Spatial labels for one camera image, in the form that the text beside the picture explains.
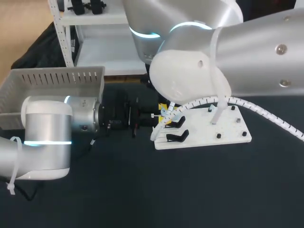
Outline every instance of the black bracket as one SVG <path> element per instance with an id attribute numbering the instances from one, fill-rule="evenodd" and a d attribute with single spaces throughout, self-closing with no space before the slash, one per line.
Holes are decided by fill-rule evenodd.
<path id="1" fill-rule="evenodd" d="M 183 116 L 178 122 L 171 122 L 165 126 L 165 128 L 181 128 L 181 126 L 184 124 L 186 121 L 186 117 Z"/>
<path id="2" fill-rule="evenodd" d="M 184 133 L 181 136 L 178 135 L 174 135 L 174 134 L 167 134 L 167 140 L 168 142 L 184 142 L 186 140 L 186 138 L 189 135 L 189 130 L 185 130 Z"/>

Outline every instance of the gray storage crate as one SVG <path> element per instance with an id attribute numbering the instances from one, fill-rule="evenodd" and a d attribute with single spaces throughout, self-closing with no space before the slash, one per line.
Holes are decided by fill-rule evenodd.
<path id="1" fill-rule="evenodd" d="M 28 96 L 90 96 L 102 99 L 103 66 L 13 69 L 0 87 L 0 128 L 23 129 L 21 107 Z"/>

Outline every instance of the bolt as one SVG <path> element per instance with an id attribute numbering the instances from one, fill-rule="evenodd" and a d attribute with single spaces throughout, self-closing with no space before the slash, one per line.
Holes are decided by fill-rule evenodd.
<path id="1" fill-rule="evenodd" d="M 290 85 L 291 85 L 291 81 L 289 81 L 289 80 L 282 79 L 280 81 L 280 86 L 281 87 L 289 87 Z"/>
<path id="2" fill-rule="evenodd" d="M 287 52 L 287 46 L 285 44 L 280 44 L 275 50 L 278 55 L 283 55 Z"/>
<path id="3" fill-rule="evenodd" d="M 289 21 L 289 19 L 290 19 L 290 16 L 284 17 L 284 21 Z"/>

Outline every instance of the white tube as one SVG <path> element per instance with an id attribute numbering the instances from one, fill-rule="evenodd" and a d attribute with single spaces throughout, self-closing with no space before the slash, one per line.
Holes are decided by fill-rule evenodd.
<path id="1" fill-rule="evenodd" d="M 210 78 L 213 84 L 213 88 L 215 89 L 216 95 L 218 96 L 218 110 L 214 114 L 211 123 L 216 124 L 219 120 L 220 116 L 222 115 L 223 111 L 227 108 L 228 104 L 225 100 L 225 94 L 224 94 L 224 85 L 221 82 L 216 69 L 216 54 L 218 49 L 218 39 L 219 34 L 223 28 L 219 27 L 217 28 L 211 38 L 211 44 L 210 44 Z"/>
<path id="2" fill-rule="evenodd" d="M 239 105 L 242 107 L 245 107 L 247 109 L 250 109 L 251 111 L 258 113 L 259 115 L 263 116 L 264 118 L 270 120 L 271 122 L 275 123 L 279 127 L 283 128 L 284 130 L 288 131 L 290 134 L 294 135 L 298 139 L 304 141 L 304 133 L 290 125 L 289 123 L 283 121 L 282 119 L 278 118 L 277 116 L 273 115 L 272 113 L 268 112 L 267 110 L 261 108 L 258 105 L 255 105 L 254 103 L 251 103 L 249 101 L 240 99 L 240 98 L 235 98 L 235 97 L 226 97 L 225 98 L 226 102 L 234 105 Z M 211 96 L 211 97 L 205 97 L 201 98 L 195 101 L 191 101 L 187 104 L 184 104 L 183 106 L 180 106 L 179 108 L 175 109 L 172 111 L 169 115 L 164 117 L 164 119 L 154 128 L 150 140 L 155 141 L 159 132 L 161 129 L 166 125 L 168 121 L 170 121 L 172 118 L 174 118 L 176 115 L 181 114 L 182 112 L 192 109 L 194 107 L 200 106 L 200 105 L 205 105 L 209 103 L 215 103 L 218 102 L 219 99 L 217 96 Z"/>

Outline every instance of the white plastic base plate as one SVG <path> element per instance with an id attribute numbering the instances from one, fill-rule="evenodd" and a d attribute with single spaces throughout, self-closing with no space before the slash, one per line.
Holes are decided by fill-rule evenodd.
<path id="1" fill-rule="evenodd" d="M 182 127 L 179 129 L 163 128 L 154 142 L 155 148 L 165 150 L 251 142 L 250 132 L 237 106 L 235 106 L 235 110 L 228 106 L 223 111 L 217 124 L 212 125 L 210 121 L 216 109 L 215 107 L 211 113 L 208 112 L 208 108 L 190 109 L 181 113 L 179 119 L 182 116 L 186 118 Z M 167 141 L 166 134 L 182 135 L 187 129 L 189 130 L 189 136 L 184 142 Z"/>

